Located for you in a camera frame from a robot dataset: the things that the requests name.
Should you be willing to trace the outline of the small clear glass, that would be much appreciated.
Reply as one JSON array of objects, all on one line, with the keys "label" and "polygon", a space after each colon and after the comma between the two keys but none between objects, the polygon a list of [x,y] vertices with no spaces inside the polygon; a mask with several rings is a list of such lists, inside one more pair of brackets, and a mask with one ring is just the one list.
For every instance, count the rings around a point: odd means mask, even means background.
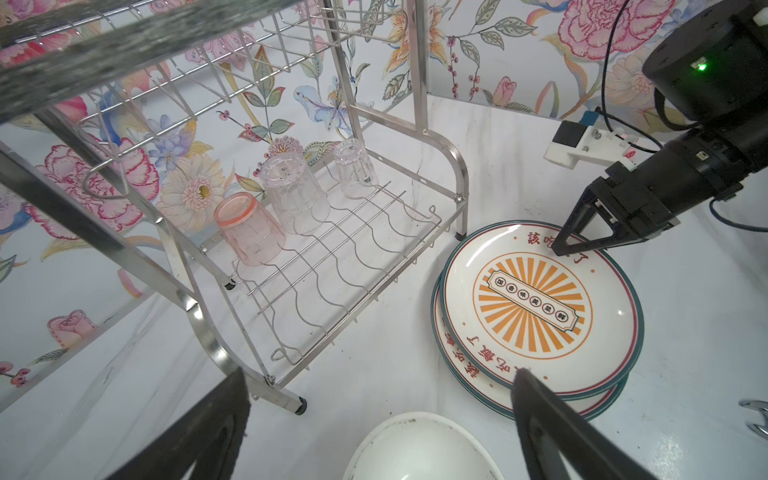
[{"label": "small clear glass", "polygon": [[362,141],[349,138],[333,149],[341,190],[351,199],[372,195],[379,186],[378,175]]}]

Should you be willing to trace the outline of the steel two-tier dish rack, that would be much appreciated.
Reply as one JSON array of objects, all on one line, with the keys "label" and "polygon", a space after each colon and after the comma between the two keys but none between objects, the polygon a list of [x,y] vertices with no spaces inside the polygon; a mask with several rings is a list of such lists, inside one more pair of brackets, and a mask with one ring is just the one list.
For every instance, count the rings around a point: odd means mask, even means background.
[{"label": "steel two-tier dish rack", "polygon": [[[1,5],[1,332],[9,407],[106,332],[123,294],[182,308],[223,372],[302,414],[287,385],[451,225],[458,150],[426,117],[452,63],[450,1],[5,1]],[[377,190],[341,190],[334,147],[362,141]],[[240,274],[214,211],[264,163],[301,154],[326,192],[315,231]]]}]

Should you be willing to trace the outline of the clear ribbed glass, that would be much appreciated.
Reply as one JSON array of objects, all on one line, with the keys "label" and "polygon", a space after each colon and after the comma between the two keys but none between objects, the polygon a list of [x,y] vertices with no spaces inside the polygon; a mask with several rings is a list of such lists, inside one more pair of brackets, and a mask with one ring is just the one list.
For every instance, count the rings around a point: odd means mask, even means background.
[{"label": "clear ribbed glass", "polygon": [[286,232],[309,234],[328,219],[330,204],[326,192],[301,154],[288,152],[271,157],[264,163],[259,178]]}]

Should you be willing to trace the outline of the orange bowl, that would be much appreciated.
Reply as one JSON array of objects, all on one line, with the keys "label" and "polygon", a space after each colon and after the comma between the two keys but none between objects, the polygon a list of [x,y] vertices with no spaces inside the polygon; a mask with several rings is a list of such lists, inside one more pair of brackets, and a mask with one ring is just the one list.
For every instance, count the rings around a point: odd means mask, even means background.
[{"label": "orange bowl", "polygon": [[456,422],[429,412],[375,427],[349,461],[345,479],[501,479],[484,446]]}]

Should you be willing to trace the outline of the pink drinking glass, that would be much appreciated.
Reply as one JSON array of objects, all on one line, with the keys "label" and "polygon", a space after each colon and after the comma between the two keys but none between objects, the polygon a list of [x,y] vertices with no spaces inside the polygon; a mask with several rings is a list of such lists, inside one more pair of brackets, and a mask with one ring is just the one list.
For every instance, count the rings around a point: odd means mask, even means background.
[{"label": "pink drinking glass", "polygon": [[279,222],[251,194],[239,192],[224,198],[214,220],[225,241],[247,266],[270,263],[283,251],[286,234]]}]

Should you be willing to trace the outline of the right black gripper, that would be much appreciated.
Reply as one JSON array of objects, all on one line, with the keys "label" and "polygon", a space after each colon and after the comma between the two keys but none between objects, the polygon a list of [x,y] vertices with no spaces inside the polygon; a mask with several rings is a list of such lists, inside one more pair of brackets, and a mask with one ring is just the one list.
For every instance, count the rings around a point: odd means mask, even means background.
[{"label": "right black gripper", "polygon": [[[742,181],[767,167],[767,115],[758,113],[696,127],[667,142],[635,169],[612,166],[585,188],[555,238],[558,256],[649,240],[677,217],[709,199],[726,200]],[[599,216],[611,229],[602,238],[570,243]]]}]

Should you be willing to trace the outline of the white patterned plate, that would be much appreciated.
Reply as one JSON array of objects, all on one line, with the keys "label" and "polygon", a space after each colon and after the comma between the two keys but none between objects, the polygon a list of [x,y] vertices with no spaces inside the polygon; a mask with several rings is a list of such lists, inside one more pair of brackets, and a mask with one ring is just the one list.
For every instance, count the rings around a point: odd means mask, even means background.
[{"label": "white patterned plate", "polygon": [[440,302],[440,281],[438,278],[433,287],[430,308],[432,332],[440,355],[450,373],[470,395],[499,415],[515,420],[510,389],[491,380],[475,366],[446,327]]}]

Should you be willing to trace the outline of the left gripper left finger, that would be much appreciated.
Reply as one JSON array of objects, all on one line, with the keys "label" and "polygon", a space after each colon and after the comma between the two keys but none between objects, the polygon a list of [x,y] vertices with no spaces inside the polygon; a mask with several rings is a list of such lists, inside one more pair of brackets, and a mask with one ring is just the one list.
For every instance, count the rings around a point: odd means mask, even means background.
[{"label": "left gripper left finger", "polygon": [[245,375],[237,370],[110,477],[229,479],[249,413]]}]

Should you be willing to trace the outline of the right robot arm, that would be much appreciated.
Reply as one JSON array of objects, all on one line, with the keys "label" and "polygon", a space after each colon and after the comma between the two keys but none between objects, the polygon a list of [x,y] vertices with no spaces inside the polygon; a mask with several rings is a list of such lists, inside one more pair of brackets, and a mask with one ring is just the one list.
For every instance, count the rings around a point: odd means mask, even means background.
[{"label": "right robot arm", "polygon": [[558,256],[648,241],[680,214],[726,201],[767,166],[767,4],[722,1],[673,31],[643,73],[678,137],[641,163],[632,139],[564,121],[545,157],[572,169],[606,168],[588,185],[552,243]]}]

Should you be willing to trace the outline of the orange striped plate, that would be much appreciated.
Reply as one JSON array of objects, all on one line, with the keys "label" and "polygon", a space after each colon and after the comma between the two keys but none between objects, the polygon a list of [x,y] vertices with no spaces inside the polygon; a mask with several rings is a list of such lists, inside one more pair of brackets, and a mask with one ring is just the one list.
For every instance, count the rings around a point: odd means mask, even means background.
[{"label": "orange striped plate", "polygon": [[[519,283],[528,298],[504,296],[494,288],[493,277],[503,274]],[[629,372],[636,364],[643,343],[644,320],[634,293],[628,295],[632,308],[631,341],[624,356],[603,348],[601,362],[584,365],[575,361],[594,323],[591,299],[581,282],[567,267],[554,260],[525,258],[519,262],[490,262],[477,277],[473,290],[478,320],[486,339],[475,335],[461,339],[445,313],[440,295],[448,273],[439,277],[432,293],[432,327],[442,356],[455,378],[488,408],[513,417],[511,378],[522,368],[543,366],[540,377],[550,381],[558,373],[568,382],[559,396],[580,415],[600,415],[620,395]],[[529,298],[556,311],[572,313],[574,323],[549,323]]]},{"label": "orange striped plate", "polygon": [[619,264],[601,250],[556,255],[559,232],[512,220],[469,234],[446,260],[439,304],[456,346],[492,381],[510,387],[527,369],[577,400],[628,377],[645,322]]}]

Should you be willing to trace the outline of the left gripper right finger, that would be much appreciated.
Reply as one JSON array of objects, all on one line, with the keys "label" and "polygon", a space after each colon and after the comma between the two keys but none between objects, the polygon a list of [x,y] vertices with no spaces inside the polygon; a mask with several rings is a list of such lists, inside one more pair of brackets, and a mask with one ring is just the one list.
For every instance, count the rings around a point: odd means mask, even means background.
[{"label": "left gripper right finger", "polygon": [[653,475],[571,409],[529,370],[511,393],[522,453],[531,479],[651,479]]}]

